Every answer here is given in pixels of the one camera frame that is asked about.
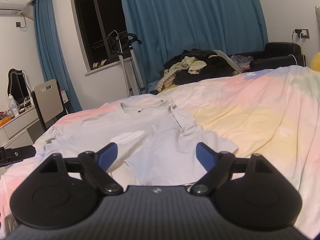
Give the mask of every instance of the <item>black sofa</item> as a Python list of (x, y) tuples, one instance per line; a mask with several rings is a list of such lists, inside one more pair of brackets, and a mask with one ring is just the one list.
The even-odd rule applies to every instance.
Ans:
[(236, 55), (252, 56), (253, 61), (250, 62), (250, 71), (258, 71), (262, 69), (276, 69), (279, 67), (287, 67), (296, 65), (295, 56), (298, 65), (305, 66), (306, 58), (301, 54), (301, 48), (298, 44), (291, 42), (269, 42), (266, 44), (264, 51), (254, 51), (240, 53)]

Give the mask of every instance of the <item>yellow balloon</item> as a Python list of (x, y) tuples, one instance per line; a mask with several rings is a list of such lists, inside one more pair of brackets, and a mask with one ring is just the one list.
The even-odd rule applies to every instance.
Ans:
[(310, 68), (312, 70), (315, 71), (319, 71), (320, 72), (320, 52), (318, 52), (317, 54), (315, 54), (315, 56), (313, 57), (312, 61), (311, 61), (311, 65)]

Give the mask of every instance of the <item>chair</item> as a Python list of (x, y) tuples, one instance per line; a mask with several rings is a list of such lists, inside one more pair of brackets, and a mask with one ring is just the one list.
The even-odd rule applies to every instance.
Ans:
[(59, 83), (55, 79), (35, 86), (31, 96), (44, 131), (47, 131), (57, 120), (67, 114)]

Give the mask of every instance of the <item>plastic bag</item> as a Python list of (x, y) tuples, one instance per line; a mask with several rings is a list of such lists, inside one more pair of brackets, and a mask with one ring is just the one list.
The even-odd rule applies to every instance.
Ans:
[(242, 70), (250, 69), (250, 62), (253, 61), (253, 57), (241, 56), (241, 55), (232, 55), (231, 60), (236, 63)]
[(7, 112), (0, 112), (0, 126), (3, 126), (5, 123), (9, 122), (11, 117), (8, 116)]

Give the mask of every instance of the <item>tie-dye blanket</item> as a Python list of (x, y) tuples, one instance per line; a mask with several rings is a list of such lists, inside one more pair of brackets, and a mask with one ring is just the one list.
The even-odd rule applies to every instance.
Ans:
[[(295, 226), (310, 238), (318, 234), (320, 73), (290, 66), (203, 80), (157, 96), (148, 94), (121, 101), (143, 105), (167, 97), (191, 113), (205, 130), (213, 130), (236, 143), (237, 157), (263, 154), (301, 194), (303, 207)], [(67, 115), (55, 126), (112, 111), (117, 104)], [(1, 177), (1, 221), (10, 213), (9, 198), (14, 189), (43, 160), (43, 146), (50, 129), (36, 142), (34, 158), (13, 165)]]

